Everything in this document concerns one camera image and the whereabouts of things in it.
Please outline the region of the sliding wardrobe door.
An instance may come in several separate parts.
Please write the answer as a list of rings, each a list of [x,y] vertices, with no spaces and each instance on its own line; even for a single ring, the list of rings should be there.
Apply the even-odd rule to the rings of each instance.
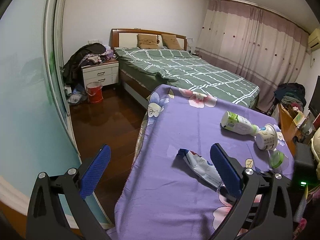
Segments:
[[[37,175],[79,165],[47,75],[47,0],[13,0],[1,18],[1,176],[29,196]]]

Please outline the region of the purple floral tablecloth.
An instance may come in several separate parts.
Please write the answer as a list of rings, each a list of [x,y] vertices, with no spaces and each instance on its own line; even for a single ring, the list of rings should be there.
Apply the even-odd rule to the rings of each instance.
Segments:
[[[142,147],[115,209],[119,239],[208,239],[231,209],[178,155],[190,150],[210,159],[218,143],[243,167],[268,171],[268,153],[250,135],[221,126],[230,111],[263,127],[274,118],[228,101],[207,97],[197,107],[192,92],[169,85],[151,94]]]

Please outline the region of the black television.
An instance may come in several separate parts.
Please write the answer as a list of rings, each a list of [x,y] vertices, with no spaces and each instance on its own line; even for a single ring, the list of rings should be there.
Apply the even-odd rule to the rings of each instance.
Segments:
[[[313,91],[313,95],[310,100],[308,109],[313,114],[313,116],[315,118],[319,115],[319,112],[320,112],[320,76],[318,76],[318,78],[317,78],[315,90]]]

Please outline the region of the clothes pile on desk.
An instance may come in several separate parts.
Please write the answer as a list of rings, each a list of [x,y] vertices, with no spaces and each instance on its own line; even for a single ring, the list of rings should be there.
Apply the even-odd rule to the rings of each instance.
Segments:
[[[304,109],[306,106],[305,87],[296,82],[280,84],[274,91],[273,104],[277,105],[278,103],[284,105],[297,103],[300,109]]]

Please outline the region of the red bucket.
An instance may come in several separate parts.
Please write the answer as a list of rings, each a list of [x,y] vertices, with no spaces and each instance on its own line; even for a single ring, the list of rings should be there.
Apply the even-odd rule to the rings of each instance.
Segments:
[[[102,83],[99,81],[91,82],[86,85],[86,93],[89,103],[100,103],[103,101]]]

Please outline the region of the clear plastic cup green lid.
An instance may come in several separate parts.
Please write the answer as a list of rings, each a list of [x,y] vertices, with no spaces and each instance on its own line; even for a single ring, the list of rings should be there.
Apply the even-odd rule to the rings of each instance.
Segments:
[[[283,152],[274,149],[270,151],[269,166],[274,171],[284,172],[289,166],[289,159]]]

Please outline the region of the dark clothes pile on nightstand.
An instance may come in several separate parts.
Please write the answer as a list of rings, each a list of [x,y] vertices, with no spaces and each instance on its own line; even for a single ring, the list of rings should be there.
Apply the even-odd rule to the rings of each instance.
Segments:
[[[104,45],[100,43],[87,44],[78,49],[63,67],[63,82],[65,85],[73,86],[77,80],[80,61],[88,54],[103,54],[106,51]]]

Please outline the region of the right brown pillow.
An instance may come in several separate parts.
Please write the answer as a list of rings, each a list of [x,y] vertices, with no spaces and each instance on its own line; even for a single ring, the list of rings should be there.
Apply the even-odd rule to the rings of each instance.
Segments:
[[[161,37],[163,45],[168,49],[182,50],[176,35],[162,34]]]

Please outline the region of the cream puffer jacket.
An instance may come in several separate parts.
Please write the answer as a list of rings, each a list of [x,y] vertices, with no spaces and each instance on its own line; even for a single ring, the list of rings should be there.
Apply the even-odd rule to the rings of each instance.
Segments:
[[[320,128],[317,129],[317,131],[311,139],[311,151],[313,153],[315,161],[317,162],[316,174],[318,180],[320,180]]]

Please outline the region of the pink white curtain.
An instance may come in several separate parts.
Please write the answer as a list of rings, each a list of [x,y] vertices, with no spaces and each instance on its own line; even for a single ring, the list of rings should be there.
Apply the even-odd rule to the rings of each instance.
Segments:
[[[274,91],[293,83],[302,69],[309,33],[265,9],[209,0],[196,53],[260,88],[257,108],[267,111]]]

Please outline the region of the brown pillow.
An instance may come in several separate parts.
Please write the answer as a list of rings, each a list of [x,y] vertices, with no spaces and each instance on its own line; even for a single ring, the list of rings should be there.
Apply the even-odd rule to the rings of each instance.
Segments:
[[[176,35],[162,34],[161,37],[163,45],[168,49],[182,50]]]
[[[140,49],[160,49],[156,35],[137,34],[137,45]]]

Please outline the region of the green white drink bottle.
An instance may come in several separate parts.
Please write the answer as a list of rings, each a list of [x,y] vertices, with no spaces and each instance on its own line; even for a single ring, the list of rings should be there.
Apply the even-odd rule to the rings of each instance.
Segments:
[[[226,111],[221,119],[221,127],[240,135],[251,135],[255,137],[260,131],[257,125],[249,120],[230,111]]]

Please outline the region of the wooden desk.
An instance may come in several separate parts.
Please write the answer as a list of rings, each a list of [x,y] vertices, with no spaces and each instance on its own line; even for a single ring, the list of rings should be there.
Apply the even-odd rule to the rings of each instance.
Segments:
[[[279,123],[284,140],[292,155],[296,153],[296,142],[302,139],[302,133],[293,122],[291,115],[281,105],[277,105],[279,110]]]

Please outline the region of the wooden headboard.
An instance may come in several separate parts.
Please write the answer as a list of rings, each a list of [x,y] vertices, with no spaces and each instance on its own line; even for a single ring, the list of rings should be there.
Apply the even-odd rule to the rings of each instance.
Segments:
[[[110,33],[110,46],[112,49],[117,47],[132,48],[136,47],[138,44],[137,35],[153,35],[157,37],[157,43],[161,47],[163,46],[162,34],[172,35],[172,33],[167,33],[163,31],[156,30],[144,30],[144,29],[111,29]]]

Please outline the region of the white nightstand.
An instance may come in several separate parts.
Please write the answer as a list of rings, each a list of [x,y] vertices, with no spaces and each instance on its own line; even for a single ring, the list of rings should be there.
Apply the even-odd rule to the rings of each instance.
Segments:
[[[81,67],[84,78],[84,86],[89,83],[100,82],[103,86],[118,82],[119,62],[117,60],[106,61],[101,64]]]

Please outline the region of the left brown pillow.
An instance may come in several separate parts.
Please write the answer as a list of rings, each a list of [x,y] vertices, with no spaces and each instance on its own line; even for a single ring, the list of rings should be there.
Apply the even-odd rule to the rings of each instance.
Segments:
[[[160,49],[156,35],[137,34],[137,45],[140,49]]]

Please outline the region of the white paper cup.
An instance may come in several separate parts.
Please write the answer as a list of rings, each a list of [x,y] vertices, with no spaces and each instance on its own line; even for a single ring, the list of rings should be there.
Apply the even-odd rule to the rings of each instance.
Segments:
[[[277,132],[272,124],[266,124],[255,136],[255,143],[262,151],[272,151],[278,144]]]

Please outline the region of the bed with green plaid quilt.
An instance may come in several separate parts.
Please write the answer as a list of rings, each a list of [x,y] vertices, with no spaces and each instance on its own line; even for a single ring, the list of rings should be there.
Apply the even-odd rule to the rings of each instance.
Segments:
[[[119,69],[150,92],[165,84],[247,108],[253,108],[259,98],[260,89],[254,83],[184,50],[117,47],[115,54]]]

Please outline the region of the beige air conditioner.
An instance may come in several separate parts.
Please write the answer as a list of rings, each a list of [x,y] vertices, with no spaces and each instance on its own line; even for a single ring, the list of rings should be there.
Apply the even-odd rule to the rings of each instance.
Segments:
[[[311,51],[320,48],[320,29],[316,28],[308,37],[308,47]]]

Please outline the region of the blue white snack bag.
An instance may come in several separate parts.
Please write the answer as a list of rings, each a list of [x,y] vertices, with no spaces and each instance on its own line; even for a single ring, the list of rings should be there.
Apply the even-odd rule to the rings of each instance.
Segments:
[[[182,157],[193,172],[208,184],[216,189],[223,185],[222,179],[215,166],[201,155],[181,148],[178,150],[177,156]]]

